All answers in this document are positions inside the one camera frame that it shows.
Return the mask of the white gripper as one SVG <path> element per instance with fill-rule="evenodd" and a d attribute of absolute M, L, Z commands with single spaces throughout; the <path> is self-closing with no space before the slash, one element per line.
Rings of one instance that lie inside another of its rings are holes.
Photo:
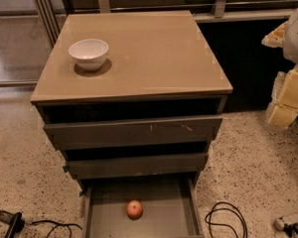
<path fill-rule="evenodd" d="M 266 35 L 261 43 L 269 48 L 283 47 L 284 57 L 298 63 L 298 8 L 288 22 Z M 298 117 L 298 64 L 288 72 L 277 73 L 271 98 L 266 111 L 267 122 L 276 127 L 289 127 Z"/>

